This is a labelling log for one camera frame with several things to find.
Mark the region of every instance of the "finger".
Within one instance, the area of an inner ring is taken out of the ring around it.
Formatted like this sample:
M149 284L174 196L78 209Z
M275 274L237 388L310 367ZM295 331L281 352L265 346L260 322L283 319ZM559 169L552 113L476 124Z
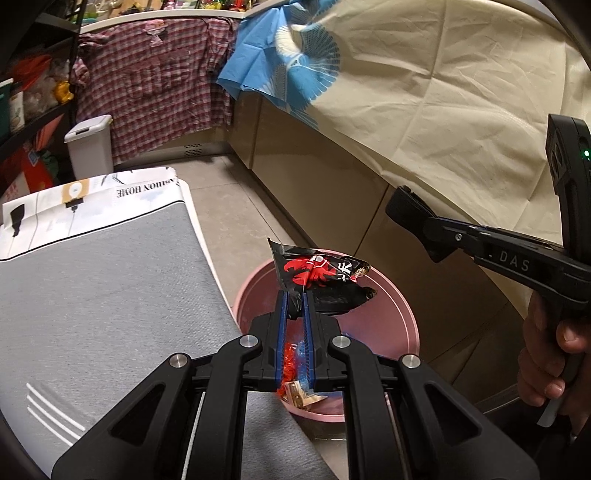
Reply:
M554 378L535 364L530 353L524 348L519 353L519 372L523 379L539 394L548 398L559 398L564 392L564 380Z
M548 315L544 299L536 291L532 292L530 303L527 307L526 321L533 322L539 331L544 331L548 325Z
M521 372L517 374L517 393L521 400L532 407L541 407L546 401L543 395L536 392L534 387L525 381Z
M585 416L591 413L591 355L586 355L574 385L567 390L561 413Z
M567 353L590 352L591 325L565 320L558 324L556 340Z
M548 333L538 330L534 322L524 321L523 337L534 363L553 377L559 377L564 369L564 353L550 341Z

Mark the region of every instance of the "red plastic wrapper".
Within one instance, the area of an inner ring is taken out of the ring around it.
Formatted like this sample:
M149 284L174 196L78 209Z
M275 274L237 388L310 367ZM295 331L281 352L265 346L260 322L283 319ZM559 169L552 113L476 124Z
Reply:
M301 316L302 296L307 290L314 293L316 312L326 315L347 313L376 296L371 287L357 284L357 279L371 268L363 260L272 240L269 245L279 284L290 295L290 319Z
M9 76L16 82L22 82L22 89L27 90L49 69L51 55L27 57L19 61L10 71Z
M297 378L296 366L296 346L290 343L285 344L283 350L283 378L281 379L281 387L277 390L280 397L285 396L285 383L293 382Z

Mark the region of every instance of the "white stripe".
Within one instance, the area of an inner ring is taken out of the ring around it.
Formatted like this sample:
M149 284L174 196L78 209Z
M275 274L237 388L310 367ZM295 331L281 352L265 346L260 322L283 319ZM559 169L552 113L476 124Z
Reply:
M187 448L187 455L185 456L185 463L183 465L183 473L181 475L181 480L185 480L187 478L187 471L189 470L189 459L191 458L191 452L193 451L193 442L195 440L195 433L197 432L197 423L199 422L199 416L201 415L201 407L203 407L203 402L205 400L205 392L201 395L201 399L199 400L199 406L197 407L197 415L195 415L195 422L193 422L193 430L191 431L191 438L189 439L189 446Z
M45 405L47 405L49 408L51 408L54 412L56 412L60 417L62 417L64 420L69 421L72 425L74 425L74 427L76 427L79 430L82 430L83 432L86 430L82 425L80 425L77 421L72 420L68 415L66 415L65 413L63 413L61 410L58 410L57 408L55 408L53 405L51 405L45 398L43 398L41 396L41 394L35 390L30 384L27 384L27 388L29 390L31 390L31 392L33 392L33 394L39 399L41 400Z
M77 433L71 431L68 427L66 427L62 422L56 420L54 417L52 417L51 415L49 415L43 408L41 408L41 406L39 405L39 403L37 403L35 400L33 400L31 398L30 395L27 395L27 400L29 402L31 402L33 405L35 405L39 410L41 410L41 413L43 413L48 419L50 419L53 423L55 423L58 427L61 427L66 433L69 433L70 435L72 435L76 440L80 440L80 435L78 435Z
M41 422L41 424L50 432L52 432L56 437L58 437L60 440L62 440L64 443L67 443L68 446L72 446L74 445L70 440L68 440L67 438L63 437L62 435L60 435L59 433L57 433L53 428L51 428L51 426L49 426L47 424L47 422L45 420L43 420L39 415L37 415L33 409L31 407L27 407L27 410L29 411L29 413L31 415L33 415L37 420L39 420Z

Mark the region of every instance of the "black snack bag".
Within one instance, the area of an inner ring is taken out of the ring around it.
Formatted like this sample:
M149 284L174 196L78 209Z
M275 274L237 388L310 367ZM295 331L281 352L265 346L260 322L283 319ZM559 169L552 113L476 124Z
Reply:
M340 315L376 296L371 287L361 287L357 279L371 269L355 257L328 254L310 248L290 247L269 239L277 279L290 295L288 317L301 316L302 294L314 293L316 312Z

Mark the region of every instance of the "plaid shirt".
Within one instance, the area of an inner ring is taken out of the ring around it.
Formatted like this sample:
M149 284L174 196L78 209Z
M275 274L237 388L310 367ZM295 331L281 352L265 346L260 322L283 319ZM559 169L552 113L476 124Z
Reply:
M232 120L232 98L215 81L233 52L238 22L165 20L158 36L146 32L149 22L80 35L76 120L112 115L115 165Z

